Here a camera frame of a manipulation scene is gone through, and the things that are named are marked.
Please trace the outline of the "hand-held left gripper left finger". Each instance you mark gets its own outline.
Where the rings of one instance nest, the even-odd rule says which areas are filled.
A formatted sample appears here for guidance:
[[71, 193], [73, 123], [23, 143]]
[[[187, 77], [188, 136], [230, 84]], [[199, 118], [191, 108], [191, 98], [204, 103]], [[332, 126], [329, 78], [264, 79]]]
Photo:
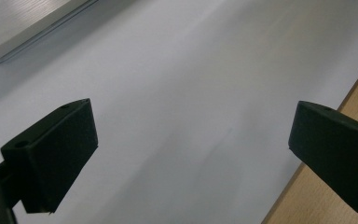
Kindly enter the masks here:
[[58, 107], [1, 147], [8, 204], [55, 212], [97, 147], [90, 100]]

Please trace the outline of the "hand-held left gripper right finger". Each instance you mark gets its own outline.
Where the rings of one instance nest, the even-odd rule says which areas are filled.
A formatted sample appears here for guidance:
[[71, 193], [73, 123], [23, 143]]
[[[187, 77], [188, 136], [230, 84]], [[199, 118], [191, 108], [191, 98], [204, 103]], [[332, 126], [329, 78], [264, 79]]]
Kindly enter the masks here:
[[327, 106], [300, 101], [288, 146], [358, 213], [358, 121]]

